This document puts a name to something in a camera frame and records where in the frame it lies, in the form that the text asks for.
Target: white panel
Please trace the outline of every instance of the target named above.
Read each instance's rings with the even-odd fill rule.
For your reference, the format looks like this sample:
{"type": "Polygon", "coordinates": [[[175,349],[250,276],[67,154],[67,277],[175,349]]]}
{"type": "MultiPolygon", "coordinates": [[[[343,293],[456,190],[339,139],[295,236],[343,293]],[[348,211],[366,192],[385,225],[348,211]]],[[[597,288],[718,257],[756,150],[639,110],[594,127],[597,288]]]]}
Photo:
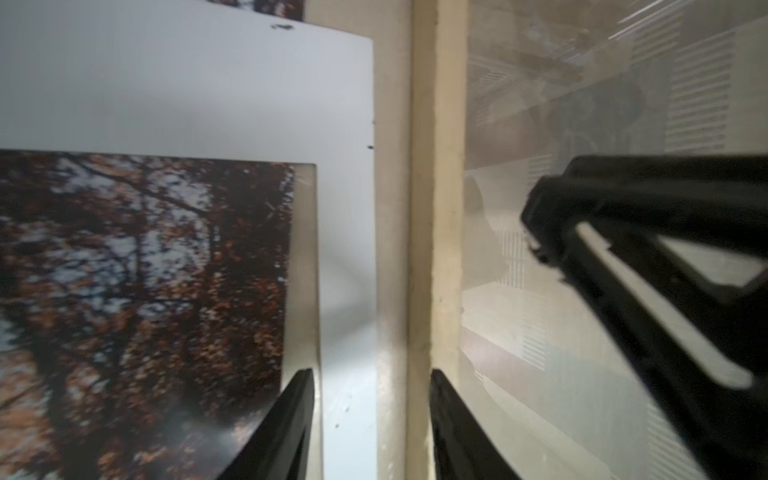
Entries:
{"type": "Polygon", "coordinates": [[[205,2],[0,2],[0,147],[317,164],[332,480],[376,477],[372,74],[368,38],[205,2]]]}

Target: wooden frame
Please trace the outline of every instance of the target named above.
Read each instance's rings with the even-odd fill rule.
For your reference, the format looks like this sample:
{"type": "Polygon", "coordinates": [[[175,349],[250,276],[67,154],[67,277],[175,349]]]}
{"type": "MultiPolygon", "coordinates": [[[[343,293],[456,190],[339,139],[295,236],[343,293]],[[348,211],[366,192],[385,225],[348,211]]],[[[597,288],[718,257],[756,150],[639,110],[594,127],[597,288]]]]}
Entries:
{"type": "Polygon", "coordinates": [[[406,478],[434,478],[429,378],[458,385],[467,0],[414,0],[406,478]]]}

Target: autumn tree photo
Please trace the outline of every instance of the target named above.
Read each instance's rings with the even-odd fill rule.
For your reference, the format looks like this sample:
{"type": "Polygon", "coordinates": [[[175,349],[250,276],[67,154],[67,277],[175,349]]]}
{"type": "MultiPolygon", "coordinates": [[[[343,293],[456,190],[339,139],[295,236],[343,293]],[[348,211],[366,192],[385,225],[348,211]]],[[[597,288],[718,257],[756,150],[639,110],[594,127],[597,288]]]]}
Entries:
{"type": "Polygon", "coordinates": [[[0,151],[0,478],[215,478],[280,389],[293,169],[0,151]]]}
{"type": "Polygon", "coordinates": [[[274,15],[281,18],[302,21],[304,0],[208,0],[212,3],[236,7],[241,10],[274,15]]]}

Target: tree branch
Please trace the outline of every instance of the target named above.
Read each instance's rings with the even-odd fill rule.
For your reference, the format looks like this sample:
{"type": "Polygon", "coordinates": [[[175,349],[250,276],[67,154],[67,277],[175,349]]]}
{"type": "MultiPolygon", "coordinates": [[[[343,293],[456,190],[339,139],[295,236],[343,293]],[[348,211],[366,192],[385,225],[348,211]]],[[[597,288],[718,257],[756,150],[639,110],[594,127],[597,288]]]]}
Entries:
{"type": "Polygon", "coordinates": [[[37,387],[38,386],[36,384],[32,385],[32,386],[29,386],[27,389],[25,389],[21,393],[15,395],[15,396],[12,396],[10,399],[4,400],[2,403],[0,403],[0,411],[5,410],[8,407],[12,406],[14,403],[16,403],[17,400],[21,399],[21,397],[23,397],[24,395],[30,393],[30,391],[32,391],[33,389],[35,389],[37,387]]]}
{"type": "Polygon", "coordinates": [[[206,306],[210,299],[210,281],[214,278],[216,270],[216,230],[213,225],[208,225],[208,263],[203,268],[203,276],[200,280],[200,290],[197,292],[194,303],[192,304],[192,311],[187,318],[181,323],[180,335],[181,335],[181,363],[182,374],[184,379],[184,390],[186,396],[198,396],[193,394],[197,392],[198,388],[194,383],[192,373],[190,372],[190,366],[193,362],[192,353],[190,352],[189,342],[192,329],[200,323],[200,314],[203,308],[206,306]]]}
{"type": "Polygon", "coordinates": [[[125,177],[121,177],[120,175],[106,174],[105,172],[102,172],[102,171],[100,171],[100,170],[98,170],[96,168],[89,167],[88,165],[83,164],[83,162],[81,162],[80,160],[76,160],[74,158],[68,158],[68,160],[70,162],[72,162],[73,164],[77,165],[78,167],[82,168],[83,170],[87,171],[89,174],[98,175],[99,177],[108,178],[110,180],[119,182],[121,184],[126,184],[129,187],[132,187],[134,190],[136,190],[136,191],[138,191],[138,192],[140,192],[140,193],[142,193],[144,195],[147,195],[148,197],[152,197],[154,199],[157,199],[157,200],[160,200],[160,201],[163,201],[163,202],[167,202],[167,203],[169,203],[171,205],[174,205],[175,207],[179,207],[180,209],[183,209],[183,210],[188,210],[190,212],[193,212],[193,213],[201,216],[202,218],[205,218],[205,219],[208,218],[209,212],[206,212],[205,210],[201,210],[201,209],[196,208],[196,207],[192,207],[191,205],[188,205],[188,204],[184,203],[181,200],[176,200],[175,198],[167,197],[166,195],[162,195],[162,194],[156,194],[155,192],[151,192],[151,191],[149,191],[147,189],[142,188],[140,185],[136,184],[135,182],[132,182],[132,181],[128,180],[125,177]]]}
{"type": "Polygon", "coordinates": [[[104,368],[104,366],[102,366],[102,365],[98,365],[97,363],[94,363],[93,359],[89,359],[85,355],[82,355],[82,354],[77,353],[77,352],[73,352],[72,350],[66,349],[64,347],[61,347],[60,350],[61,350],[62,353],[64,353],[67,356],[70,356],[72,359],[79,360],[81,362],[85,362],[86,364],[88,364],[88,366],[92,367],[94,370],[99,372],[99,375],[101,375],[101,376],[106,376],[107,375],[107,369],[104,368]]]}
{"type": "Polygon", "coordinates": [[[130,276],[131,269],[128,267],[128,260],[127,260],[127,258],[126,257],[120,257],[119,255],[117,255],[114,252],[114,250],[112,250],[112,247],[106,246],[106,250],[107,250],[107,256],[111,257],[112,260],[118,262],[118,264],[120,265],[120,268],[123,269],[123,273],[125,274],[125,276],[126,277],[130,276]]]}

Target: white surface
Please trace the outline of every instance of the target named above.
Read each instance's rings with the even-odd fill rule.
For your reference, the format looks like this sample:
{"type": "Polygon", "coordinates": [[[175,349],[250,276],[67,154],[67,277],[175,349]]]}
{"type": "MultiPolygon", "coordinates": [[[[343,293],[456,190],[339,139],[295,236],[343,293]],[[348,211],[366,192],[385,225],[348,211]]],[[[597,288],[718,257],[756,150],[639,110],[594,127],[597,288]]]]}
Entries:
{"type": "Polygon", "coordinates": [[[0,147],[318,166],[329,480],[376,477],[372,74],[368,38],[205,2],[0,0],[0,147]]]}

